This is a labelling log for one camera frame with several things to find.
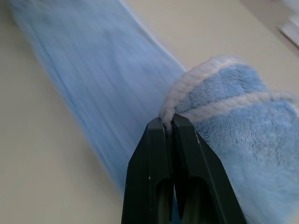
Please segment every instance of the white object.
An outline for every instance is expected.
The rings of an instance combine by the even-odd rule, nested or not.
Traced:
[[[291,16],[280,30],[299,47],[299,15]]]
[[[283,2],[290,7],[295,13],[299,14],[299,1],[298,0],[283,0]]]

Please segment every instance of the folded towel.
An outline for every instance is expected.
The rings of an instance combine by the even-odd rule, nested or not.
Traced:
[[[234,56],[185,73],[160,116],[190,119],[220,158],[249,224],[289,223],[299,209],[299,104]]]

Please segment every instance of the white surface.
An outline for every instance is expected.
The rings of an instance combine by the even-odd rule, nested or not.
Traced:
[[[299,62],[236,0],[130,0],[190,68],[239,54],[299,92]],[[117,224],[122,201],[0,3],[0,223]]]
[[[299,47],[299,16],[292,16],[280,29]]]
[[[299,0],[283,0],[294,12],[299,14]]]

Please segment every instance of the blue fabric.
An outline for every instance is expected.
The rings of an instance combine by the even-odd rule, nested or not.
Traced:
[[[58,92],[124,191],[128,161],[183,69],[116,0],[12,0]]]
[[[194,86],[175,113],[268,90],[254,69],[237,63]],[[292,103],[237,106],[193,124],[220,158],[248,223],[289,223],[299,211],[299,117]]]

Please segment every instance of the blurred blue fabric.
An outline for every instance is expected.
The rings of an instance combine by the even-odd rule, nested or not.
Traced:
[[[12,0],[14,16],[112,180],[183,69],[116,0]]]

